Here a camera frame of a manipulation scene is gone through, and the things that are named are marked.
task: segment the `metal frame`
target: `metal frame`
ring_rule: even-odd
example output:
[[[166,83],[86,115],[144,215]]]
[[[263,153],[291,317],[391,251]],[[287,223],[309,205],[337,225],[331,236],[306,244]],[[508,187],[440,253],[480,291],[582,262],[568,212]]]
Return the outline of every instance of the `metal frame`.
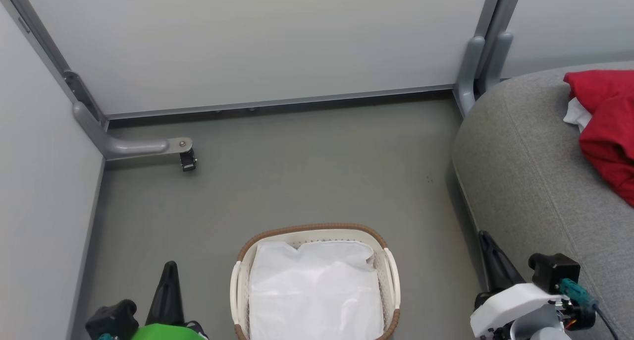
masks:
[[[481,94],[500,82],[502,68],[513,42],[513,33],[507,31],[507,28],[518,1],[498,0],[476,72]]]
[[[194,158],[193,143],[189,137],[126,141],[108,135],[105,130],[108,119],[98,108],[79,75],[68,66],[29,0],[0,1],[68,96],[72,103],[73,116],[105,160],[178,153],[183,171],[196,168],[197,159]]]
[[[474,37],[469,39],[465,55],[462,58],[456,85],[453,88],[453,96],[458,103],[462,117],[466,116],[476,103],[474,82],[478,74],[478,64],[482,60],[482,53],[489,38],[491,26],[493,26],[493,19],[497,13],[499,1],[484,0],[484,6],[482,13],[480,13],[480,20],[475,28]]]
[[[403,89],[395,91],[375,91],[364,92],[358,94],[345,94],[337,96],[321,96],[315,98],[301,98],[301,99],[288,99],[279,101],[263,101],[258,103],[245,103],[239,105],[219,105],[211,107],[196,107],[196,108],[180,108],[176,110],[160,110],[152,112],[139,112],[139,113],[121,113],[113,114],[111,116],[104,116],[101,110],[98,108],[97,103],[91,96],[90,92],[81,77],[70,69],[68,62],[64,59],[61,51],[55,45],[52,37],[46,31],[45,26],[39,19],[37,13],[31,6],[29,0],[10,0],[10,4],[14,6],[19,13],[18,23],[22,26],[25,35],[32,35],[35,37],[36,44],[46,53],[51,60],[54,68],[59,74],[61,74],[70,87],[70,91],[74,96],[71,101],[80,101],[84,105],[84,109],[79,106],[73,106],[73,113],[78,122],[82,125],[86,133],[93,140],[93,143],[99,148],[102,154],[107,160],[125,159],[133,157],[142,157],[145,155],[157,155],[167,153],[183,153],[180,152],[181,148],[173,148],[169,139],[161,139],[154,141],[134,141],[128,142],[121,139],[114,139],[109,137],[105,132],[103,135],[97,133],[97,129],[94,128],[94,123],[87,118],[86,112],[93,116],[101,127],[106,127],[109,119],[124,119],[124,118],[138,118],[144,116],[160,116],[166,114],[181,114],[181,113],[197,113],[197,112],[210,112],[219,110],[228,110],[236,108],[254,108],[273,105],[285,105],[291,103],[308,103],[308,102],[322,102],[333,101],[335,99],[352,99],[352,98],[365,98],[374,96],[387,96],[392,94],[406,94],[412,92],[424,92],[424,91],[439,91],[444,89],[451,89],[453,87],[454,96],[458,102],[458,106],[462,115],[466,115],[469,109],[476,101],[474,94],[474,80],[482,71],[486,71],[491,74],[491,78],[488,81],[495,80],[495,64],[484,69],[482,67],[483,58],[489,55],[489,51],[493,49],[491,37],[495,34],[493,31],[499,31],[500,27],[504,28],[508,25],[508,20],[504,22],[499,18],[501,2],[505,0],[485,0],[480,18],[475,29],[474,37],[467,43],[466,53],[464,55],[462,65],[458,72],[458,78],[455,85],[438,85],[429,87],[419,87],[413,89]],[[494,57],[500,58],[500,55],[505,54],[493,54]],[[187,146],[191,147],[191,140],[186,142]]]

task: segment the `white fabric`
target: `white fabric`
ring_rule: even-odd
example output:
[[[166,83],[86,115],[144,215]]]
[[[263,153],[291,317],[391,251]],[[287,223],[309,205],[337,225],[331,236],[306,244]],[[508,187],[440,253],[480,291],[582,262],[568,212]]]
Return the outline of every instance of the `white fabric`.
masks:
[[[251,340],[374,340],[383,310],[374,250],[357,241],[294,249],[258,245],[251,268]]]
[[[564,117],[565,123],[576,124],[579,126],[579,132],[583,132],[591,118],[592,114],[579,103],[577,98],[573,98],[568,102],[568,112]]]

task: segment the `laundry basket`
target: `laundry basket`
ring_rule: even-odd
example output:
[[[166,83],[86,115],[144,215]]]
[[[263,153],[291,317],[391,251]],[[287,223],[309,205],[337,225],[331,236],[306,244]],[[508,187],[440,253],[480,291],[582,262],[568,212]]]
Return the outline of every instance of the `laundry basket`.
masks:
[[[357,224],[319,224],[286,227],[262,232],[247,242],[231,273],[231,317],[239,340],[249,340],[249,276],[256,257],[258,245],[262,242],[283,241],[292,247],[313,241],[358,241],[374,250],[374,269],[378,275],[381,303],[383,306],[383,335],[377,340],[388,340],[400,316],[401,284],[392,252],[376,231]]]

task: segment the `black wheel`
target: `black wheel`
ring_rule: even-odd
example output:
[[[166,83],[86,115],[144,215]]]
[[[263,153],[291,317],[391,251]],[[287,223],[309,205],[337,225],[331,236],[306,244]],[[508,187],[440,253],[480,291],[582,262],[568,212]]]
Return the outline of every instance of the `black wheel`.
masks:
[[[181,153],[181,166],[184,172],[196,169],[196,162],[198,161],[194,156],[194,149],[190,149],[187,152]]]

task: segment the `metal bracket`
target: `metal bracket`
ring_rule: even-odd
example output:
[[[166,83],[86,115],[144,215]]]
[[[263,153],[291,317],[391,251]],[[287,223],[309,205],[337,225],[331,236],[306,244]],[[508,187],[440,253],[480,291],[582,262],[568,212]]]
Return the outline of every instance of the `metal bracket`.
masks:
[[[507,55],[509,55],[512,42],[513,33],[510,31],[504,31],[495,37],[489,61],[482,68],[482,74],[478,79],[477,87],[480,94],[484,94],[500,82],[502,68],[507,60]]]
[[[77,98],[77,100],[83,103],[90,114],[100,122],[103,126],[105,123],[105,118],[102,117],[101,111],[97,107],[97,103],[95,103],[95,99],[84,85],[84,82],[79,78],[79,75],[75,71],[66,70],[61,74],[66,82],[66,85],[70,87],[70,91],[73,92],[73,95]]]
[[[483,48],[483,37],[471,38],[467,44],[465,55],[462,58],[460,71],[458,71],[458,80],[453,88],[453,96],[456,98],[462,117],[466,116],[469,110],[471,110],[471,107],[476,103],[474,80]]]
[[[73,103],[73,115],[106,160],[147,157],[151,155],[179,154],[183,171],[196,169],[192,139],[188,137],[126,141],[108,135],[81,103]]]

